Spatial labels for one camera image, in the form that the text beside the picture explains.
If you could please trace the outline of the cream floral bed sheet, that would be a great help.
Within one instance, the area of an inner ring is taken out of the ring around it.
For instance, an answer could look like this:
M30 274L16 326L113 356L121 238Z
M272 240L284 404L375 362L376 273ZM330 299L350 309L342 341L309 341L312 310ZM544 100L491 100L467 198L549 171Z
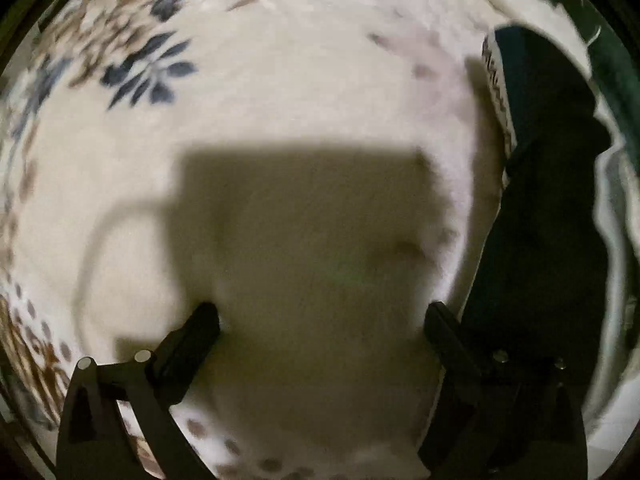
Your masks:
M212 479L434 479L444 372L513 146L485 38L524 26L585 76L611 145L582 410L588 476L639 474L639 165L589 40L550 0L1 0L2 474L56 476L77 362L220 336L169 408Z

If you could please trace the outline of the black grey striped sweater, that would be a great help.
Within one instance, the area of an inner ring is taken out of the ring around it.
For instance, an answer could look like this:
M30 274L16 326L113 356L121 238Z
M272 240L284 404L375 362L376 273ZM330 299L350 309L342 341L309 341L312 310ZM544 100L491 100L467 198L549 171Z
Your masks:
M463 321L491 351L563 365L589 382L608 254L593 220L597 157L611 145L585 76L554 42L503 26L483 44L506 137L506 188Z

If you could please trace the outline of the dark green blanket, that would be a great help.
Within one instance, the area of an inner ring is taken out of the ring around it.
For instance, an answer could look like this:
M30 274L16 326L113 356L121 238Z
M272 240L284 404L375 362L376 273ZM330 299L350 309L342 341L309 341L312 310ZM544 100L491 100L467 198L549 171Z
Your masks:
M639 0L550 0L565 6L589 40L594 78L639 165Z

